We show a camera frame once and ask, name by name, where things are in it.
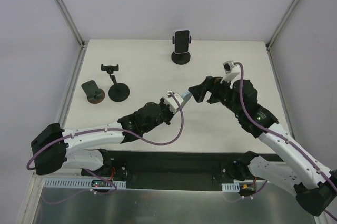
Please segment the blue case smartphone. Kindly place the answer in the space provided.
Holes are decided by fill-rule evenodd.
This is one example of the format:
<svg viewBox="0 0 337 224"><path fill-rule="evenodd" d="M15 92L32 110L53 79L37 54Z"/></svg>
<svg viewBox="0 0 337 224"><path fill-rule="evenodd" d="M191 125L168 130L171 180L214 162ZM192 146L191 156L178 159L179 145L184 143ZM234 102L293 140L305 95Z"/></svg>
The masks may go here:
<svg viewBox="0 0 337 224"><path fill-rule="evenodd" d="M192 94L189 91L186 91L183 94L181 94L181 97L183 99L183 102L181 103L181 107L183 108L187 104L189 99L192 97Z"/></svg>

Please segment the black round base phone stand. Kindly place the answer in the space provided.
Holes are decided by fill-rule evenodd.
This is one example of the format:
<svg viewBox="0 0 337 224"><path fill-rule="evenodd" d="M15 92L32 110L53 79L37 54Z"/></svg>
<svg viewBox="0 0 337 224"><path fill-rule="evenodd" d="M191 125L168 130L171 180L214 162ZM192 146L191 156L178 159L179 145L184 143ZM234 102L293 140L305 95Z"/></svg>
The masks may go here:
<svg viewBox="0 0 337 224"><path fill-rule="evenodd" d="M109 98L114 102L125 101L130 95L130 89L126 84L117 82L116 80L114 73L119 71L119 65L117 64L116 66L112 66L101 64L101 70L106 71L113 82L113 85L109 88L108 91Z"/></svg>

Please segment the lilac case smartphone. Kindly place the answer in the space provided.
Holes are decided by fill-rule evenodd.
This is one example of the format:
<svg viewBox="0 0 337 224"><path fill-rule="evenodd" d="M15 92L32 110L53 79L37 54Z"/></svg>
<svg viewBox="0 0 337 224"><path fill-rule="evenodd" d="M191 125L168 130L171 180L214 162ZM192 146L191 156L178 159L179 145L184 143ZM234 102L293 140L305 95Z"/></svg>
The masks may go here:
<svg viewBox="0 0 337 224"><path fill-rule="evenodd" d="M176 30L174 35L174 52L187 53L190 44L190 31L187 29Z"/></svg>

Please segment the wooden base phone stand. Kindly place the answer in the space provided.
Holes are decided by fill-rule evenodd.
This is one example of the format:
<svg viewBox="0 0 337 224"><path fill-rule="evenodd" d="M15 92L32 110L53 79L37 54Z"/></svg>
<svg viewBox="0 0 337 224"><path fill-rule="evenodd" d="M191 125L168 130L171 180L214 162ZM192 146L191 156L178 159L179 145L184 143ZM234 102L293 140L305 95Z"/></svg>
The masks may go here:
<svg viewBox="0 0 337 224"><path fill-rule="evenodd" d="M94 80L89 80L81 85L86 98L91 104L98 104L105 98L105 92L98 87Z"/></svg>

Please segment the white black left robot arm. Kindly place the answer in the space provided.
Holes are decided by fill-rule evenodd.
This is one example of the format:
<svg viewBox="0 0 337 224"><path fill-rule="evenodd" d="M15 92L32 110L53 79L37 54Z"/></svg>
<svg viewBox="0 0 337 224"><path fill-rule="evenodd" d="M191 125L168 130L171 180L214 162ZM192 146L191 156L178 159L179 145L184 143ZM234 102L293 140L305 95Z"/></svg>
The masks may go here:
<svg viewBox="0 0 337 224"><path fill-rule="evenodd" d="M111 163L104 157L100 146L136 140L155 144L144 138L144 134L163 123L170 124L181 104L182 99L170 93L159 103L149 102L134 113L109 124L66 130L59 123L52 123L31 142L33 156L26 168L40 176L61 168L89 169L99 176L106 176L111 171Z"/></svg>

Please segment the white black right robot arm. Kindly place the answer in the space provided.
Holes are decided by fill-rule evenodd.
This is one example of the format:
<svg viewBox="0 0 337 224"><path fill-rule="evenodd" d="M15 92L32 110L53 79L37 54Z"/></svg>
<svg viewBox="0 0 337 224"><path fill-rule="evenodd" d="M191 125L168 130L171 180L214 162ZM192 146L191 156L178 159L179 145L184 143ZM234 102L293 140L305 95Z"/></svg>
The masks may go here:
<svg viewBox="0 0 337 224"><path fill-rule="evenodd" d="M321 215L336 198L336 171L320 163L296 142L278 119L257 102L257 90L250 80L234 83L208 76L189 92L198 103L207 92L209 104L221 103L234 113L247 133L271 148L291 171L270 164L251 151L238 160L238 180L263 178L295 196L298 204L313 216Z"/></svg>

